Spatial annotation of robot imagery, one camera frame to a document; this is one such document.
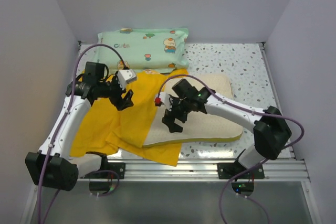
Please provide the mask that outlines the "cream yellow-edged pillow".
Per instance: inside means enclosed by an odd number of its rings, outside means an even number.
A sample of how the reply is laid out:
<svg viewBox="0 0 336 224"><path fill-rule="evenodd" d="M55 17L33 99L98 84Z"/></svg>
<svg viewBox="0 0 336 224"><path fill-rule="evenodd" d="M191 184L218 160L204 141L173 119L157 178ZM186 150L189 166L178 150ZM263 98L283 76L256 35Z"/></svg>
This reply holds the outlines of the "cream yellow-edged pillow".
<svg viewBox="0 0 336 224"><path fill-rule="evenodd" d="M196 77L219 94L233 100L229 78L224 74L208 73ZM165 85L164 91L177 96L172 90L172 86L176 84L178 80L178 78L170 80ZM242 126L228 119L204 114L202 112L189 113L186 123L175 120L175 122L183 128L183 132L170 133L169 128L162 123L164 112L164 106L158 107L149 133L143 143L143 147L152 147L168 143L232 142L240 139L243 133Z"/></svg>

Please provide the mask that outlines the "yellow pillowcase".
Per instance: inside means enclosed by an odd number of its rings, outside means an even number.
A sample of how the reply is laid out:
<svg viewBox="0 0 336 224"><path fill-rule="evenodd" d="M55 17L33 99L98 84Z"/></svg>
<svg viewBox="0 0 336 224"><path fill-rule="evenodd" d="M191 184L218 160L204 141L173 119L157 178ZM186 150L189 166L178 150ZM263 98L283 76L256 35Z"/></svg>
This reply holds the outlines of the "yellow pillowcase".
<svg viewBox="0 0 336 224"><path fill-rule="evenodd" d="M155 70L137 73L137 80L128 85L133 91L133 106L122 111L109 99L95 101L79 126L70 155L80 157L89 151L110 155L123 149L157 163L176 166L180 144L143 147L158 109L154 98L167 78Z"/></svg>

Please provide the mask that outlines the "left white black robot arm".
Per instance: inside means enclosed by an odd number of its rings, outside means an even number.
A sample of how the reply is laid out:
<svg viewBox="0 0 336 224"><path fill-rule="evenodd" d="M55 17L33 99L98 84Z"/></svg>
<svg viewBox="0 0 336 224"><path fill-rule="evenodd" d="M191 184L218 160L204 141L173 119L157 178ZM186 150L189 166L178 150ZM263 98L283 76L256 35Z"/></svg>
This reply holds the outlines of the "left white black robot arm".
<svg viewBox="0 0 336 224"><path fill-rule="evenodd" d="M84 72L67 86L60 115L47 139L37 152L27 154L25 164L39 188L70 191L79 178L91 173L97 178L107 176L106 154L89 151L81 157L70 156L79 126L96 100L109 99L119 111L133 106L133 91L127 85L137 80L134 70L118 70L111 80L105 76L107 70L105 64L86 63Z"/></svg>

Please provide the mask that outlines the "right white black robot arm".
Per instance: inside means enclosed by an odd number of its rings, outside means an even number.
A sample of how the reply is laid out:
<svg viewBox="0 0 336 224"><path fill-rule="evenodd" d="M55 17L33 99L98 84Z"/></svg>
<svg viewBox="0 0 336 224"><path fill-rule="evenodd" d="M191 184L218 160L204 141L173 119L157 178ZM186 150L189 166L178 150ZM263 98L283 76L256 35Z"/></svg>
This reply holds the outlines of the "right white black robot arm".
<svg viewBox="0 0 336 224"><path fill-rule="evenodd" d="M198 90L187 81L186 74L179 77L172 87L174 95L159 90L154 99L156 106L165 106L162 123L171 133L183 131L175 120L184 123L191 112L219 116L249 130L254 136L253 145L243 150L228 168L223 169L232 179L246 178L254 169L260 168L263 161L278 158L292 135L278 108L247 106L224 97L206 84Z"/></svg>

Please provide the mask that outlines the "green cartoon bear pillow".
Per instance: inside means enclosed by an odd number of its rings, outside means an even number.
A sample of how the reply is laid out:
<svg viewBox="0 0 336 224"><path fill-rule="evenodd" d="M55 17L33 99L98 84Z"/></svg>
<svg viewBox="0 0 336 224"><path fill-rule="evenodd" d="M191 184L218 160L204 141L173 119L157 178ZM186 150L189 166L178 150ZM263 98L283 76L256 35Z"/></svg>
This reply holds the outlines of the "green cartoon bear pillow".
<svg viewBox="0 0 336 224"><path fill-rule="evenodd" d="M152 69L160 73L186 69L188 61L183 53L188 36L187 28L121 28L101 32L98 42L114 48L123 61L116 59L106 47L96 49L94 61L106 64L110 71L122 69L123 65L135 71Z"/></svg>

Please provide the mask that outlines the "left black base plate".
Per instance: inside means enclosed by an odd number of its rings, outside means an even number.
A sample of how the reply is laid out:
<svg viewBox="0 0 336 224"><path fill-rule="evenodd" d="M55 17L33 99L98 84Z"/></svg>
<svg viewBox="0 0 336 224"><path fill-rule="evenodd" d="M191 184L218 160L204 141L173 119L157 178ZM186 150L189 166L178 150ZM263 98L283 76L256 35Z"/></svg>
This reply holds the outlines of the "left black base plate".
<svg viewBox="0 0 336 224"><path fill-rule="evenodd" d="M107 163L98 171L88 174L87 178L103 178L103 179L124 179L125 163L112 162Z"/></svg>

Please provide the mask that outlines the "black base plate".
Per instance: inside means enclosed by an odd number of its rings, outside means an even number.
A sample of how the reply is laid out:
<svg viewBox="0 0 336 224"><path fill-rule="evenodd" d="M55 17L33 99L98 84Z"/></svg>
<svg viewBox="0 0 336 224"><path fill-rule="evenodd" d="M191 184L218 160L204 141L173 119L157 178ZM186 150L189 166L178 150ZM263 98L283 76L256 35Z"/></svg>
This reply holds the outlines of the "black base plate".
<svg viewBox="0 0 336 224"><path fill-rule="evenodd" d="M88 174L87 178L103 178L103 179L124 179L125 163L112 162L107 163L98 171Z"/></svg>
<svg viewBox="0 0 336 224"><path fill-rule="evenodd" d="M264 169L262 165L255 166L249 171L239 163L217 163L217 173L219 179L230 179L237 174L243 173L237 179L264 179Z"/></svg>

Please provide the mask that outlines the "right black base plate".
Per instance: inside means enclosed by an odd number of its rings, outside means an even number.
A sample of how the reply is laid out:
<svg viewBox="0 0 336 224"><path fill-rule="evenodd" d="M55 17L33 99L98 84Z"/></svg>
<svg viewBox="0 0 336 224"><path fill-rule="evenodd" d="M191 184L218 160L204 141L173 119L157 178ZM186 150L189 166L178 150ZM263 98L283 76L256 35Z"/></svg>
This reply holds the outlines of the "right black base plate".
<svg viewBox="0 0 336 224"><path fill-rule="evenodd" d="M237 179L264 179L264 169L262 165L255 166L249 171L239 163L217 163L217 173L219 179L230 179L237 174L243 173Z"/></svg>

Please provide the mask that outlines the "aluminium mounting rail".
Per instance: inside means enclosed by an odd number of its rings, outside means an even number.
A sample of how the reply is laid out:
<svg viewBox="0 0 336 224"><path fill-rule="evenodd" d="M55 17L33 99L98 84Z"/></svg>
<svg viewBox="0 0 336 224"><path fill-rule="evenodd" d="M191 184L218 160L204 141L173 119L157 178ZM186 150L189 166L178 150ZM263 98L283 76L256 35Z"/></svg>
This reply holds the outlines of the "aluminium mounting rail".
<svg viewBox="0 0 336 224"><path fill-rule="evenodd" d="M146 159L116 159L108 156L110 163L125 163L125 182L217 182L217 164L232 163L230 159L179 159L169 166ZM304 161L280 158L263 164L265 178L261 182L308 182L310 180Z"/></svg>

